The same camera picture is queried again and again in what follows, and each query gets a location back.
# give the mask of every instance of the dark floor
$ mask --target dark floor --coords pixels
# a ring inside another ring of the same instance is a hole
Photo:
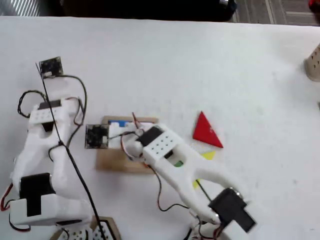
[[[310,11],[309,0],[235,0],[237,10],[229,22],[251,24],[283,24],[300,26],[320,26],[320,13]],[[117,1],[104,0],[0,0],[0,16],[74,16],[101,18],[139,18],[161,20],[216,21],[220,13],[215,5],[200,2],[189,6],[190,13],[183,15],[185,9],[175,9],[173,5],[146,5],[145,12],[139,12],[136,2],[129,6]]]
[[[320,26],[319,14],[308,7],[308,0],[236,0],[232,23]]]

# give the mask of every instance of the wooden base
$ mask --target wooden base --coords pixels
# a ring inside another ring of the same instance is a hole
[[[102,124],[108,124],[110,120],[132,121],[129,116],[104,116]],[[137,117],[139,122],[157,123],[155,117]],[[125,173],[153,174],[154,172],[147,168],[141,162],[130,161],[121,149],[98,149],[96,153],[96,169],[109,170]]]

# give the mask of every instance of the white plastic part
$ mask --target white plastic part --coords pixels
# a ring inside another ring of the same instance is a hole
[[[77,104],[75,100],[63,98],[61,106],[52,108],[59,135],[65,144],[70,136]],[[55,126],[52,131],[45,132],[42,125],[53,121],[50,109],[38,108],[39,105],[34,106],[30,114],[25,145],[15,159],[10,177],[14,189],[19,193],[22,177],[50,173],[50,183],[56,194],[41,196],[41,214],[29,217],[25,199],[12,201],[11,221],[16,225],[36,226],[51,226],[67,220],[81,220],[80,224],[88,223],[92,218],[92,210],[86,201],[78,199],[80,192],[76,186],[80,186],[80,181],[66,149],[63,146],[53,149],[50,153],[53,162],[48,157],[49,149],[59,142]]]
[[[82,228],[64,228],[69,233],[69,239],[66,232],[62,231],[57,240],[92,240],[92,229],[86,225]]]
[[[306,75],[316,82],[320,82],[320,44],[311,55],[304,61]]]
[[[41,214],[27,216],[27,200],[10,202],[10,220],[14,225],[54,226],[57,222],[81,220],[80,225],[92,219],[91,206],[85,200],[67,199],[56,194],[41,196]]]
[[[103,228],[105,238],[107,240],[115,240],[110,233],[108,225],[102,221],[101,226]],[[92,231],[92,229],[88,226],[79,229],[66,228],[65,230],[70,235],[69,239],[67,233],[63,231],[59,236],[58,240],[103,240],[99,226],[97,226],[94,231]]]
[[[204,179],[224,188],[233,187],[243,196],[247,195],[246,188],[222,164],[207,161],[165,125],[157,127],[162,129],[163,133],[143,148],[145,162],[179,193],[181,200],[202,220],[219,223],[217,214],[208,207],[207,202],[198,197],[193,181]],[[173,151],[173,156],[164,158],[169,151]],[[183,166],[175,167],[174,163],[177,161],[182,161]]]
[[[150,144],[142,147],[138,141],[132,142],[132,139],[125,142],[126,148],[133,148],[136,151],[142,149],[143,159],[145,163],[151,165],[153,169],[159,173],[179,194],[181,200],[190,208],[190,213],[195,213],[209,223],[219,224],[219,216],[208,207],[208,203],[199,198],[193,182],[196,179],[207,180],[221,185],[224,188],[233,188],[237,193],[244,197],[247,206],[245,211],[257,223],[248,233],[245,232],[235,221],[232,221],[225,228],[225,237],[229,239],[245,240],[259,228],[260,223],[264,220],[264,215],[260,209],[254,205],[248,196],[247,189],[233,174],[231,174],[224,165],[217,161],[207,161],[198,152],[187,145],[178,135],[168,129],[163,124],[154,125],[154,127],[162,130],[162,134],[155,138]],[[180,167],[175,167],[178,161],[183,162]],[[212,228],[212,224],[204,225],[203,230],[208,229],[209,235],[212,236],[213,231],[219,225]]]
[[[108,240],[115,240],[115,239],[112,237],[111,233],[110,233],[110,230],[109,230],[109,228],[108,228],[108,225],[107,225],[105,222],[102,221],[102,222],[101,222],[101,226],[102,226],[102,228],[103,228],[103,233],[104,233],[105,238],[108,239]],[[95,230],[93,231],[93,233],[92,233],[92,240],[103,240],[103,238],[102,238],[102,236],[101,236],[101,231],[100,231],[100,229],[99,229],[99,226],[97,226],[97,227],[95,228]]]

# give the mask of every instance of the black wire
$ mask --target black wire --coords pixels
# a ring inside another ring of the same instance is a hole
[[[202,221],[200,220],[200,217],[199,217],[199,216],[196,216],[196,217],[197,217],[198,220],[199,220],[199,229],[198,229],[198,232],[199,232],[200,237],[202,237],[203,239],[214,239],[213,237],[202,235],[202,233],[201,233]]]
[[[69,156],[69,158],[70,158],[70,160],[71,160],[71,163],[72,163],[72,165],[73,165],[73,167],[74,167],[74,169],[75,169],[75,171],[76,171],[76,174],[78,175],[78,177],[79,177],[79,179],[80,179],[80,181],[81,181],[81,183],[82,183],[82,185],[83,185],[83,187],[84,187],[84,190],[86,191],[86,194],[88,195],[88,198],[89,198],[89,201],[90,201],[90,203],[91,203],[91,206],[92,206],[92,209],[93,209],[95,218],[96,218],[96,220],[97,220],[97,223],[98,223],[98,226],[99,226],[99,229],[100,229],[102,238],[103,238],[104,240],[106,240],[106,237],[105,237],[105,234],[104,234],[104,229],[103,229],[103,227],[102,227],[102,225],[101,225],[100,218],[99,218],[99,215],[98,215],[98,212],[97,212],[95,203],[94,203],[94,201],[93,201],[93,199],[92,199],[92,197],[91,197],[91,193],[90,193],[90,191],[89,191],[89,189],[88,189],[88,186],[87,186],[85,180],[83,179],[83,177],[82,177],[82,175],[81,175],[81,173],[80,173],[80,171],[79,171],[79,169],[78,169],[78,166],[77,166],[77,164],[76,164],[76,162],[75,162],[75,159],[74,159],[74,157],[72,156],[69,148],[68,148],[66,145],[63,145],[63,146],[65,147],[66,153],[68,154],[68,156]]]
[[[18,227],[16,227],[15,225],[13,225],[13,223],[12,223],[11,220],[10,220],[10,213],[9,213],[9,224],[10,224],[10,227],[11,227],[12,229],[14,229],[14,230],[16,230],[16,231],[18,231],[18,232],[20,232],[20,233],[28,233],[28,232],[30,232],[30,230],[31,230],[30,225],[28,225],[28,228],[18,228]]]
[[[211,202],[211,199],[210,199],[208,193],[206,192],[206,190],[204,189],[204,187],[201,185],[200,181],[199,181],[198,179],[195,180],[195,181],[198,183],[199,187],[201,188],[202,192],[205,194],[206,198]]]
[[[74,157],[72,156],[71,152],[70,152],[70,149],[69,149],[69,145],[70,145],[70,142],[72,140],[72,138],[74,137],[74,135],[76,134],[76,132],[79,130],[80,126],[77,126],[77,128],[75,129],[75,131],[72,133],[72,135],[70,136],[69,140],[68,140],[68,143],[67,145],[65,145],[61,138],[60,138],[60,135],[59,135],[59,131],[58,131],[58,128],[57,128],[57,124],[56,124],[56,120],[55,120],[55,116],[54,116],[54,113],[53,113],[53,110],[52,110],[52,107],[51,107],[51,103],[50,103],[50,100],[49,100],[49,96],[48,96],[48,92],[47,92],[47,88],[46,88],[46,84],[45,84],[45,81],[44,81],[44,78],[42,77],[41,75],[41,72],[40,72],[40,69],[38,67],[37,64],[36,65],[36,68],[38,69],[38,72],[40,73],[40,77],[41,77],[41,80],[42,80],[42,84],[43,84],[43,88],[44,88],[44,91],[45,91],[45,96],[46,96],[46,99],[48,101],[48,105],[49,105],[49,108],[50,108],[50,111],[51,111],[51,115],[52,115],[52,119],[53,119],[53,123],[54,123],[54,126],[55,126],[55,130],[56,130],[56,133],[58,135],[58,138],[59,138],[59,143],[58,145],[59,146],[64,146],[65,147],[65,150],[66,150],[66,153],[68,154],[70,160],[71,160],[71,163],[74,167],[74,170],[76,172],[76,174],[78,175],[83,187],[84,187],[84,190],[86,192],[86,194],[88,195],[88,198],[89,198],[89,201],[91,203],[91,206],[92,206],[92,209],[93,209],[93,212],[94,212],[94,216],[96,218],[96,221],[97,221],[97,224],[99,226],[99,229],[100,229],[100,232],[101,232],[101,236],[104,240],[106,240],[106,236],[104,234],[104,229],[101,225],[101,222],[100,222],[100,218],[99,218],[99,215],[98,215],[98,212],[97,212],[97,209],[96,209],[96,206],[95,206],[95,203],[91,197],[91,193],[88,189],[88,186],[85,182],[85,180],[83,179],[79,169],[78,169],[78,166],[75,162],[75,159]],[[79,80],[79,82],[81,83],[82,87],[83,87],[83,91],[84,91],[84,108],[83,108],[83,116],[82,116],[82,122],[83,120],[85,119],[85,116],[86,116],[86,111],[87,111],[87,101],[88,101],[88,96],[87,96],[87,90],[86,90],[86,87],[84,85],[84,83],[82,82],[82,80],[76,76],[72,76],[72,75],[60,75],[59,77],[65,77],[65,78],[74,78],[74,79],[77,79]]]
[[[170,210],[174,206],[180,206],[180,207],[183,207],[185,209],[189,209],[189,207],[187,207],[185,205],[182,205],[182,204],[179,204],[179,203],[172,204],[171,206],[169,206],[166,209],[162,209],[161,208],[161,206],[160,206],[160,194],[161,194],[161,191],[162,191],[161,179],[160,179],[159,175],[157,174],[157,172],[150,165],[149,165],[149,168],[154,172],[154,174],[156,175],[156,177],[158,178],[158,181],[159,181],[159,193],[158,193],[158,197],[157,197],[157,205],[158,205],[158,208],[160,209],[160,211],[161,212],[166,212],[166,211]]]
[[[59,75],[56,76],[56,78],[72,78],[72,79],[76,79],[80,82],[80,84],[82,85],[83,88],[83,92],[84,92],[84,107],[82,109],[82,120],[81,120],[81,124],[79,124],[76,129],[73,131],[73,133],[70,135],[68,142],[66,143],[66,146],[69,147],[70,143],[73,139],[73,137],[75,136],[75,134],[78,132],[78,130],[80,129],[80,127],[84,124],[84,120],[86,117],[86,112],[87,112],[87,104],[88,104],[88,94],[87,94],[87,89],[86,86],[84,84],[84,82],[77,76],[73,76],[73,75]]]
[[[188,240],[190,235],[191,235],[191,232],[192,232],[192,228],[189,228],[189,231],[188,233],[186,234],[185,238],[183,240]]]
[[[15,201],[16,199],[10,199],[9,201],[6,202],[6,204],[4,205],[4,208],[6,209],[8,207],[8,204],[11,202],[11,201]]]
[[[40,76],[41,76],[41,80],[42,80],[42,84],[43,84],[46,100],[48,102],[48,105],[49,105],[49,108],[50,108],[50,112],[51,112],[51,115],[52,115],[53,124],[54,124],[55,130],[56,130],[56,134],[57,134],[58,139],[59,139],[59,144],[61,144],[62,140],[61,140],[61,137],[60,137],[60,134],[59,134],[59,131],[58,131],[57,122],[56,122],[56,119],[55,119],[54,112],[52,111],[52,106],[51,106],[51,103],[50,103],[50,100],[49,100],[49,95],[48,95],[48,92],[47,92],[45,80],[41,75],[41,72],[40,72],[40,69],[38,68],[38,65],[37,64],[35,64],[35,65],[36,65],[36,68],[38,69],[38,71],[40,73]]]
[[[61,230],[66,233],[66,236],[67,236],[66,240],[69,240],[69,238],[70,238],[69,232],[65,228],[61,228]]]
[[[50,158],[50,160],[51,160],[51,162],[53,162],[54,160],[52,159],[52,157],[51,157],[51,151],[53,150],[53,149],[56,149],[57,147],[60,147],[61,145],[55,145],[55,146],[53,146],[53,147],[51,147],[51,148],[49,148],[49,151],[48,151],[48,155],[49,155],[49,158]]]
[[[28,115],[25,115],[25,114],[21,111],[21,105],[22,105],[22,102],[23,102],[25,96],[26,96],[27,94],[30,94],[30,93],[39,94],[39,95],[43,98],[43,100],[44,100],[45,102],[47,101],[47,100],[46,100],[46,96],[45,96],[41,91],[38,91],[38,90],[28,90],[28,91],[25,91],[25,92],[21,95],[21,97],[20,97],[20,99],[19,99],[17,112],[18,112],[18,114],[20,114],[21,116],[23,116],[23,117],[25,117],[25,118],[27,118],[27,119],[30,118],[30,113],[29,113]]]
[[[136,136],[138,136],[135,131],[125,131],[124,133],[109,137],[108,139],[111,140],[111,139],[115,139],[115,138],[118,138],[118,137],[121,137],[121,136],[129,135],[129,134],[135,134]]]

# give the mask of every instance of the cable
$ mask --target cable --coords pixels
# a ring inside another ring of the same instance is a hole
[[[36,68],[38,69],[38,71],[40,73],[40,76],[41,76],[41,79],[42,79],[42,84],[43,84],[46,100],[47,100],[49,108],[50,108],[50,112],[51,112],[53,124],[54,124],[54,127],[55,127],[55,131],[56,131],[56,134],[57,134],[58,139],[59,139],[59,144],[61,144],[62,140],[61,140],[61,137],[60,137],[60,134],[59,134],[59,131],[58,131],[57,122],[56,122],[56,119],[55,119],[54,112],[52,111],[52,106],[51,106],[51,102],[49,100],[49,95],[48,95],[48,92],[47,92],[46,84],[45,84],[44,78],[41,75],[41,72],[40,72],[40,69],[39,69],[38,65],[37,64],[35,64],[35,65],[36,65]]]
[[[158,197],[157,197],[157,205],[158,205],[159,210],[161,212],[166,212],[166,211],[170,210],[174,206],[180,206],[180,207],[183,207],[185,209],[189,209],[189,207],[187,207],[185,205],[182,205],[182,204],[179,204],[179,203],[172,204],[171,206],[169,206],[166,209],[162,209],[161,208],[161,206],[160,206],[160,194],[161,194],[161,191],[162,191],[161,179],[160,179],[159,175],[157,174],[157,172],[150,165],[149,165],[149,168],[154,172],[154,174],[156,175],[156,177],[158,178],[158,181],[159,181],[159,193],[158,193]]]
[[[44,100],[45,102],[47,101],[47,100],[46,100],[46,96],[45,96],[41,91],[38,91],[38,90],[28,90],[28,91],[25,91],[25,92],[21,95],[21,97],[20,97],[20,99],[19,99],[17,112],[18,112],[18,114],[20,114],[21,116],[25,117],[26,119],[29,119],[29,118],[30,118],[30,113],[28,113],[28,115],[25,115],[25,114],[21,111],[21,105],[22,105],[22,102],[23,102],[25,96],[26,96],[27,94],[30,94],[30,93],[39,94],[39,95],[43,98],[43,100]]]
[[[42,75],[41,75],[41,71],[40,71],[38,65],[37,65],[37,64],[35,64],[35,65],[36,65],[36,68],[38,69],[38,72],[39,72],[40,77],[41,77],[41,80],[42,80],[43,88],[44,88],[44,91],[45,91],[45,96],[46,96],[46,99],[47,99],[47,101],[48,101],[48,105],[49,105],[49,108],[50,108],[50,111],[51,111],[51,115],[52,115],[53,123],[54,123],[54,126],[55,126],[55,130],[56,130],[57,136],[58,136],[58,138],[59,138],[59,143],[58,143],[58,145],[59,145],[59,146],[64,146],[64,148],[65,148],[65,150],[66,150],[66,153],[68,154],[68,156],[69,156],[69,158],[70,158],[70,161],[71,161],[71,163],[72,163],[72,165],[73,165],[73,167],[74,167],[74,170],[75,170],[76,174],[78,175],[78,177],[79,177],[79,179],[80,179],[80,181],[81,181],[81,183],[82,183],[82,185],[83,185],[83,187],[84,187],[84,190],[85,190],[86,194],[88,195],[90,204],[91,204],[92,209],[93,209],[93,212],[94,212],[94,216],[95,216],[95,218],[96,218],[97,224],[98,224],[99,229],[100,229],[100,232],[101,232],[101,236],[102,236],[102,238],[103,238],[104,240],[106,240],[106,236],[105,236],[105,233],[104,233],[104,229],[103,229],[103,227],[102,227],[102,225],[101,225],[100,218],[99,218],[99,215],[98,215],[98,212],[97,212],[95,203],[94,203],[94,201],[93,201],[93,199],[92,199],[92,197],[91,197],[91,193],[90,193],[90,191],[89,191],[89,189],[88,189],[88,186],[87,186],[85,180],[83,179],[83,177],[82,177],[82,175],[81,175],[81,173],[80,173],[80,171],[79,171],[79,169],[78,169],[78,166],[77,166],[77,164],[76,164],[76,162],[75,162],[75,159],[74,159],[74,157],[72,156],[72,154],[71,154],[71,152],[70,152],[70,149],[69,149],[69,145],[70,145],[70,143],[71,143],[72,138],[74,137],[74,135],[76,134],[76,132],[79,130],[79,128],[80,128],[81,126],[80,126],[80,125],[77,126],[77,128],[76,128],[76,129],[74,130],[74,132],[71,134],[71,136],[70,136],[67,144],[65,145],[65,144],[62,142],[62,140],[61,140],[61,138],[60,138],[60,135],[59,135],[59,131],[58,131],[58,128],[57,128],[56,119],[55,119],[55,116],[54,116],[54,113],[53,113],[53,110],[52,110],[52,106],[51,106],[51,103],[50,103],[50,100],[49,100],[49,96],[48,96],[48,92],[47,92],[47,88],[46,88],[46,84],[45,84],[44,78],[43,78]],[[87,90],[86,90],[86,87],[85,87],[84,83],[82,82],[82,80],[81,80],[80,78],[78,78],[77,76],[73,76],[73,75],[60,75],[59,77],[62,77],[62,78],[63,78],[63,77],[64,77],[64,78],[74,78],[74,79],[77,79],[77,80],[81,83],[81,85],[82,85],[82,87],[83,87],[83,91],[84,91],[84,108],[83,108],[83,116],[82,116],[82,121],[81,121],[81,122],[83,123],[83,120],[85,119],[85,116],[86,116],[87,102],[88,102]]]
[[[9,201],[6,202],[5,204],[5,199],[6,199],[6,196],[8,196],[8,194],[10,193],[11,189],[13,188],[13,184],[11,183],[7,189],[5,190],[2,198],[1,198],[1,203],[0,203],[0,210],[1,212],[4,212],[6,210],[8,210],[10,208],[10,205],[8,205],[11,201],[13,201],[13,199],[10,199]]]
[[[28,228],[18,228],[15,225],[13,225],[11,220],[10,220],[10,213],[9,213],[9,224],[10,224],[10,227],[12,227],[14,230],[16,230],[16,231],[18,231],[20,233],[28,233],[31,230],[30,225],[28,225],[29,226]]]
[[[135,115],[134,112],[132,112],[132,117],[133,117],[133,122],[134,122],[134,125],[135,125],[136,129],[139,129],[138,123],[140,124],[140,122],[137,120],[136,115]]]
[[[198,179],[195,180],[195,181],[198,183],[199,187],[201,188],[202,192],[205,194],[205,196],[206,196],[206,198],[209,200],[209,202],[211,202],[211,199],[210,199],[208,193],[206,192],[206,190],[204,189],[204,187],[201,185],[200,181],[199,181]]]
[[[184,237],[183,240],[188,240],[190,235],[191,235],[191,232],[192,232],[192,228],[189,228],[189,231],[188,231],[188,233],[186,234],[186,236]]]
[[[121,133],[121,134],[118,134],[118,135],[109,137],[109,140],[115,139],[115,138],[118,138],[118,137],[121,137],[121,136],[126,136],[126,135],[129,135],[129,134],[135,134],[136,136],[138,136],[135,131],[125,131],[125,132],[123,132],[123,133]]]
[[[65,228],[61,228],[61,230],[66,233],[66,240],[69,240],[69,238],[70,238],[69,232]]]
[[[51,147],[50,149],[49,149],[49,151],[48,151],[48,155],[49,155],[49,158],[50,158],[50,160],[51,160],[51,162],[54,162],[54,160],[52,159],[52,157],[51,157],[51,151],[53,150],[53,149],[56,149],[57,147],[60,147],[61,145],[55,145],[55,146],[53,146],[53,147]]]
[[[70,135],[68,142],[66,143],[66,146],[69,147],[70,143],[73,139],[73,137],[75,136],[75,134],[78,132],[78,130],[80,129],[80,127],[84,124],[84,120],[86,117],[86,112],[87,112],[87,105],[88,105],[88,94],[87,94],[87,89],[86,86],[84,84],[84,82],[77,76],[73,76],[73,75],[59,75],[59,76],[55,76],[55,78],[72,78],[72,79],[76,79],[79,81],[79,83],[81,84],[82,88],[83,88],[83,92],[84,92],[84,106],[81,107],[82,109],[82,120],[81,120],[81,124],[77,126],[77,128],[73,131],[73,133]]]
[[[82,111],[82,116],[83,116],[83,114],[84,114],[84,106],[83,106],[83,104],[82,104],[82,100],[81,100],[81,98],[75,97],[75,96],[71,96],[71,97],[66,98],[66,100],[70,100],[70,99],[75,99],[75,100],[78,101],[78,108],[77,108],[77,110],[76,110],[76,114],[74,115],[73,123],[74,123],[74,125],[77,125],[77,126],[82,125],[82,124],[83,124],[82,121],[81,121],[81,123],[77,123],[77,122],[76,122],[76,118],[77,118],[77,116],[78,116],[78,114],[79,114],[80,108],[81,108],[81,111]]]
[[[220,234],[222,233],[223,231],[223,227],[220,225],[218,228],[216,228],[214,231],[213,231],[213,239],[214,240],[217,240],[218,237],[220,237]]]
[[[202,235],[202,233],[201,233],[201,226],[202,226],[202,221],[200,220],[200,217],[199,216],[196,216],[197,218],[198,218],[198,220],[199,220],[199,228],[198,228],[198,232],[199,232],[199,235],[200,235],[200,237],[201,238],[203,238],[203,239],[211,239],[211,240],[214,240],[214,238],[213,237],[209,237],[209,236],[203,236]]]

